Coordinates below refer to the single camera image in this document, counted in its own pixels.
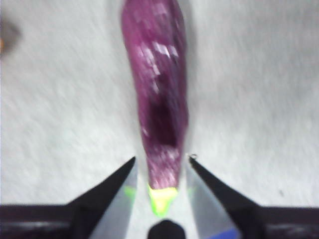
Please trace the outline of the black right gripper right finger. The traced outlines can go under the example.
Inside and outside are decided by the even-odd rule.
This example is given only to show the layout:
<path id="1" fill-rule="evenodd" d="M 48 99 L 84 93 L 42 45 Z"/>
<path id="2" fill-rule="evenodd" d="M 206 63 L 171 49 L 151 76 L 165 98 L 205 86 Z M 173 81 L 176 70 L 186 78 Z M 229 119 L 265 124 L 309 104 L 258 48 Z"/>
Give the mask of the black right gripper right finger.
<path id="1" fill-rule="evenodd" d="M 258 204 L 202 166 L 195 155 L 186 166 L 187 195 L 201 239 L 262 239 Z"/>

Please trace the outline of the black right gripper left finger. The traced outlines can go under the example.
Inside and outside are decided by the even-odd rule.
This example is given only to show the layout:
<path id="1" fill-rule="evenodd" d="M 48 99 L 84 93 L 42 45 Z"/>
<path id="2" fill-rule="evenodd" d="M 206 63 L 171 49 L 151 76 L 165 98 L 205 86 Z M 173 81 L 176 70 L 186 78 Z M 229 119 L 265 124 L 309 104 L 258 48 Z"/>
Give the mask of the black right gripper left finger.
<path id="1" fill-rule="evenodd" d="M 107 179 L 72 201 L 73 239 L 124 239 L 137 192 L 133 157 Z"/>

